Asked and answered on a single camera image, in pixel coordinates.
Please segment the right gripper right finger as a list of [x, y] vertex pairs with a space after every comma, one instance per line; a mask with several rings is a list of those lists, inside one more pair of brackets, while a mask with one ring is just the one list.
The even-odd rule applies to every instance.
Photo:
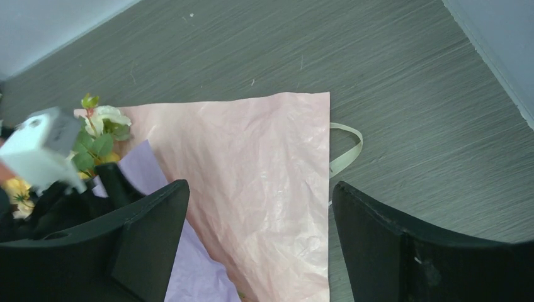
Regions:
[[447, 230], [339, 182], [332, 208], [355, 301], [532, 301], [533, 242]]

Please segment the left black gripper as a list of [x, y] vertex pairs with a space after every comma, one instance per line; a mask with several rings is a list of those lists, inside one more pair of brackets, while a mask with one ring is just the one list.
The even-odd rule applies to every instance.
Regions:
[[103, 216], [144, 197], [125, 177], [116, 162], [100, 164], [95, 172], [108, 195], [103, 198], [91, 190], [67, 194], [66, 184], [55, 182], [37, 199], [26, 218], [14, 217], [14, 205], [1, 190], [1, 242], [40, 240], [46, 236]]

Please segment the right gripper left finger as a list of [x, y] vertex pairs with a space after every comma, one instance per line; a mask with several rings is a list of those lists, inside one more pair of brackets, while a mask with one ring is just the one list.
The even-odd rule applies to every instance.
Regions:
[[190, 197], [174, 181], [39, 240], [1, 244], [2, 301], [163, 301]]

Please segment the artificial flower bunch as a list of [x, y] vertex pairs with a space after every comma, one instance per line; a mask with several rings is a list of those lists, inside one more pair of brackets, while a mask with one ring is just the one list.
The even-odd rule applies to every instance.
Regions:
[[[85, 110], [79, 117], [81, 129], [67, 158], [74, 163], [81, 179], [89, 179], [96, 175], [97, 165], [120, 160], [113, 147], [116, 142], [130, 138], [132, 122], [118, 108], [100, 105], [98, 96], [86, 94], [81, 106]], [[4, 165], [1, 165], [1, 188], [7, 194], [9, 212], [15, 218], [26, 218], [32, 213], [35, 202], [30, 200], [30, 185]]]

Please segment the cream printed ribbon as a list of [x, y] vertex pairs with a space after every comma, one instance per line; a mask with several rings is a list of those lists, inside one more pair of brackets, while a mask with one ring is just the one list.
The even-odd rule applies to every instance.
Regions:
[[363, 135], [357, 129], [340, 123], [330, 123], [330, 129], [347, 132], [358, 139], [358, 142], [353, 147], [330, 161], [329, 178], [332, 179], [334, 176], [345, 170], [345, 168], [350, 166], [361, 154], [363, 149]]

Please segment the purple and pink wrapping paper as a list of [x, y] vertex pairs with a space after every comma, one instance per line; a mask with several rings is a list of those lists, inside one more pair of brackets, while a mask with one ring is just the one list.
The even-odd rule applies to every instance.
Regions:
[[125, 155], [148, 141], [187, 219], [246, 301], [328, 301], [330, 94], [121, 109]]

